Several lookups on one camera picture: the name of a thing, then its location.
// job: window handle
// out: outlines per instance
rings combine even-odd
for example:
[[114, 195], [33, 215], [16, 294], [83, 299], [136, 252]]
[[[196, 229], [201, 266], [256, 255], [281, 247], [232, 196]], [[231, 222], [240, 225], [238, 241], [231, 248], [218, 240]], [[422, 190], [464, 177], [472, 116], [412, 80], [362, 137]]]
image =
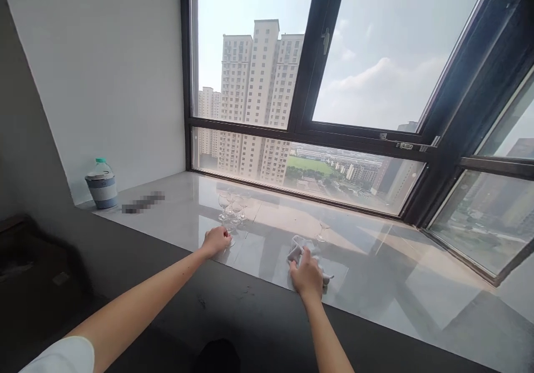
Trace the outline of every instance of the window handle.
[[323, 38], [323, 55], [326, 55], [328, 50], [328, 43], [330, 42], [330, 32], [327, 29], [324, 34], [321, 34], [321, 38]]

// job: sports field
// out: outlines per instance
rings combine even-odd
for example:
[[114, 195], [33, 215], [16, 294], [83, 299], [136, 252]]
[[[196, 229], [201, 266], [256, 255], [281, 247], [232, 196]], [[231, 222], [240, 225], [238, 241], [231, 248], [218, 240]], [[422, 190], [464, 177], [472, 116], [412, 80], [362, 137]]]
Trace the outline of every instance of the sports field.
[[296, 156], [289, 157], [288, 166], [295, 166], [296, 168], [301, 168], [303, 170], [312, 169], [315, 171], [320, 171], [324, 173], [325, 176], [334, 172], [332, 167], [324, 162], [316, 161], [313, 159], [299, 158]]

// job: wine glass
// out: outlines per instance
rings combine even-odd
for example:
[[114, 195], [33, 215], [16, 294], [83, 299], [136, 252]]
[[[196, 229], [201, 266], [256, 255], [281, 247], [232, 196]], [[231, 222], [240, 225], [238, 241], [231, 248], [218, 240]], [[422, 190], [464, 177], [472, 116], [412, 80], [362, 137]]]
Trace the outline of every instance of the wine glass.
[[[228, 233], [232, 234], [232, 232], [235, 232], [236, 231], [236, 226], [234, 223], [232, 223], [232, 221], [228, 218], [224, 219], [222, 221], [222, 226], [224, 226], [227, 230], [228, 230]], [[226, 247], [226, 248], [232, 248], [235, 244], [235, 240], [232, 238], [232, 240], [230, 241], [230, 244]]]
[[330, 226], [322, 218], [319, 220], [319, 224], [321, 225], [321, 231], [315, 236], [315, 239], [320, 242], [325, 242], [326, 238], [324, 237], [323, 232], [328, 230]]
[[243, 221], [243, 219], [241, 218], [241, 215], [243, 214], [244, 208], [238, 202], [232, 203], [232, 207], [231, 208], [232, 208], [232, 212], [235, 213], [235, 217], [232, 220], [232, 223], [234, 223], [236, 226], [238, 226]]
[[219, 206], [222, 208], [222, 213], [219, 215], [219, 220], [226, 220], [226, 208], [230, 206], [228, 196], [224, 193], [219, 194]]
[[233, 201], [234, 201], [234, 198], [235, 198], [235, 195], [236, 195], [236, 193], [235, 193], [235, 191], [236, 191], [235, 187], [228, 187], [228, 188], [226, 189], [226, 191], [227, 191], [227, 193], [228, 193], [228, 200], [229, 200], [230, 202], [233, 202]]
[[243, 206], [243, 212], [241, 213], [241, 216], [239, 218], [244, 222], [246, 220], [245, 209], [250, 206], [250, 199], [252, 198], [252, 194], [249, 191], [245, 191], [241, 194], [241, 197], [243, 198], [243, 202], [241, 203], [241, 205]]

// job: marble windowsill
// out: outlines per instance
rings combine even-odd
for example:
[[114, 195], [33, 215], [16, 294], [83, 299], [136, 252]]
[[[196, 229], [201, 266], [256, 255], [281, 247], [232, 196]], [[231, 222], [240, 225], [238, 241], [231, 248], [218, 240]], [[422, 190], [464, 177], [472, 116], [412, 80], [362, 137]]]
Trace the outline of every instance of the marble windowsill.
[[[324, 220], [322, 264], [333, 274], [323, 302], [503, 372], [529, 371], [534, 325], [491, 287], [415, 228], [275, 192], [183, 172], [121, 191], [119, 205], [79, 208], [188, 251], [220, 225], [218, 195], [249, 191], [248, 221], [235, 245], [215, 260], [292, 290], [286, 262], [293, 235], [314, 238]], [[165, 200], [139, 214], [122, 213], [152, 191]]]

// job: window frame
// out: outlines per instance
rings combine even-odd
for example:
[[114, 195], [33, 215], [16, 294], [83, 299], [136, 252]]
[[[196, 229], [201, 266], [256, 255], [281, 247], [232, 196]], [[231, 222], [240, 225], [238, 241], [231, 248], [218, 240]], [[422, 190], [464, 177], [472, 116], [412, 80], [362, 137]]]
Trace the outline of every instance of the window frame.
[[[293, 101], [286, 129], [253, 126], [244, 122], [195, 117], [198, 94], [197, 0], [180, 0], [184, 80], [184, 129], [186, 169], [222, 177], [272, 191], [400, 220], [420, 228], [432, 240], [464, 261], [492, 285], [500, 282], [532, 253], [529, 243], [503, 270], [492, 277], [476, 263], [443, 244], [429, 229], [465, 170], [495, 173], [534, 181], [534, 163], [524, 160], [474, 155], [508, 100], [534, 66], [534, 12], [529, 0], [478, 0], [436, 83], [416, 133], [312, 121], [330, 43], [324, 54], [322, 34], [334, 32], [342, 0], [311, 0], [301, 58], [294, 77]], [[228, 131], [275, 140], [326, 146], [426, 163], [399, 215], [350, 206], [314, 196], [293, 193], [269, 184], [258, 184], [225, 174], [195, 169], [192, 165], [193, 127]], [[411, 149], [401, 147], [409, 144]]]

